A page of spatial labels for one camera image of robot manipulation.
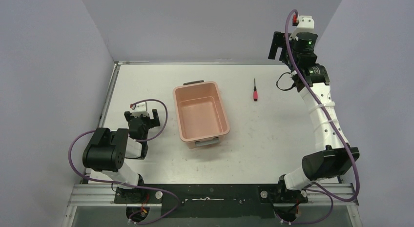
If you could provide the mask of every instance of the white backdrop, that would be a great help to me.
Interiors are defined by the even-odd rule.
[[[57,227],[113,60],[82,0],[0,0],[0,226]],[[81,156],[87,139],[74,153]]]
[[[116,61],[265,60],[291,9],[322,35],[341,0],[83,0]]]
[[[316,48],[341,127],[361,153],[365,227],[414,226],[413,2],[343,0]]]

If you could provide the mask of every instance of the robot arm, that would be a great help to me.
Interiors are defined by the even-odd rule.
[[[344,136],[333,108],[335,103],[331,99],[328,73],[324,66],[316,63],[317,56],[313,52],[318,37],[313,33],[313,19],[311,16],[299,16],[298,19],[293,18],[293,25],[297,26],[295,31],[289,34],[293,58],[306,82],[322,103],[319,105],[316,102],[298,78],[287,54],[284,33],[275,32],[269,59],[275,59],[277,49],[282,48],[279,60],[291,69],[294,85],[307,106],[315,134],[316,152],[305,156],[301,166],[295,171],[282,176],[287,190],[300,190],[314,181],[345,174],[351,167],[351,161],[321,109],[323,106],[326,108],[332,122]],[[350,149],[354,159],[358,159],[358,148],[351,147]]]

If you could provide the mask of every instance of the black handle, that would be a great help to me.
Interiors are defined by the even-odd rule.
[[[204,80],[201,80],[201,81],[194,81],[194,82],[187,82],[187,83],[184,83],[183,85],[188,85],[188,84],[196,84],[196,83],[201,83],[201,82],[204,82]]]

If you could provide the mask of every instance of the gray handle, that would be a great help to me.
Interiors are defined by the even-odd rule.
[[[187,83],[184,83],[183,85],[188,85],[188,84],[197,84],[197,83],[202,83],[202,82],[204,82],[204,80],[194,81],[194,82],[187,82]]]
[[[195,146],[205,146],[205,145],[211,145],[215,143],[219,143],[219,138],[213,138],[211,140],[203,141],[203,142],[195,141]]]

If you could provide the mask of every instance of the white table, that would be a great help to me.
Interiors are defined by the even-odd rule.
[[[275,183],[282,174],[300,166],[302,157],[314,153],[311,120],[296,89],[276,88],[277,78],[288,71],[284,65],[121,65],[104,127],[127,128],[124,112],[143,99],[159,99],[168,107],[164,132],[148,142],[144,160],[125,160],[147,184],[258,184]],[[259,100],[254,102],[253,78]],[[217,82],[230,123],[222,143],[188,149],[180,140],[172,90],[197,80]],[[288,75],[280,81],[290,87]],[[158,110],[161,124],[165,111]],[[160,128],[150,130],[148,137]],[[93,178],[109,178],[92,171]],[[336,179],[326,183],[338,183]]]

